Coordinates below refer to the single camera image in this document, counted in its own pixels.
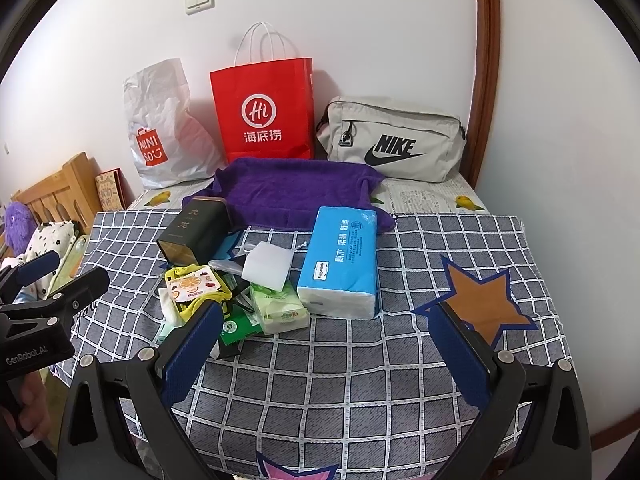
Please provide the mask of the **person left hand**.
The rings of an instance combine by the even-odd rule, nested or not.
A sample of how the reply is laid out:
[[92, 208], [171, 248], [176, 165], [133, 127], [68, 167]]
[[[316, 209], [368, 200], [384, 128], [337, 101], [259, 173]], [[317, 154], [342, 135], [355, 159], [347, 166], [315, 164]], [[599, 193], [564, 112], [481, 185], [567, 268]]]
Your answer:
[[47, 390], [39, 372], [24, 377], [20, 389], [23, 409], [18, 421], [35, 439], [42, 441], [51, 430], [51, 417], [47, 407]]

